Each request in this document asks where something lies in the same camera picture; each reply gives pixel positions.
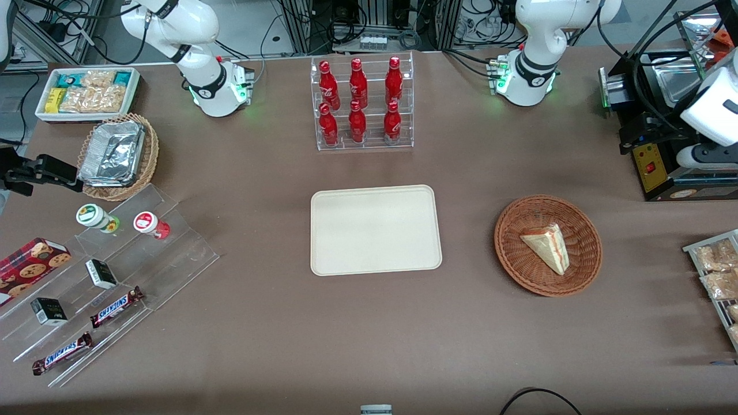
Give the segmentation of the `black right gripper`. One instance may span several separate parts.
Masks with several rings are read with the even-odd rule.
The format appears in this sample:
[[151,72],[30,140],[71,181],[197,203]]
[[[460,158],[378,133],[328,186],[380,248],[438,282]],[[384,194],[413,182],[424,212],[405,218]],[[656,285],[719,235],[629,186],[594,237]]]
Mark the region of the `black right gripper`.
[[37,182],[55,184],[71,191],[81,193],[84,182],[77,177],[76,166],[56,157],[42,153],[35,164],[26,164],[26,158],[18,155],[14,148],[1,148],[0,169],[5,174],[5,183]]

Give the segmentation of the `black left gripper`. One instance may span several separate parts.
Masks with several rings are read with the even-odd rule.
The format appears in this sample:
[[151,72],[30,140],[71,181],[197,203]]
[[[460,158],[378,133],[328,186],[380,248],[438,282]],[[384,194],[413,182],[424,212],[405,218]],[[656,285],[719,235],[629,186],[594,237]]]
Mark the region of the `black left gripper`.
[[700,144],[701,135],[680,116],[681,113],[657,113],[654,119],[648,113],[619,114],[620,155],[632,152],[635,147],[646,142],[646,137],[656,134],[657,121],[660,124],[656,145],[660,152],[678,152],[690,145]]

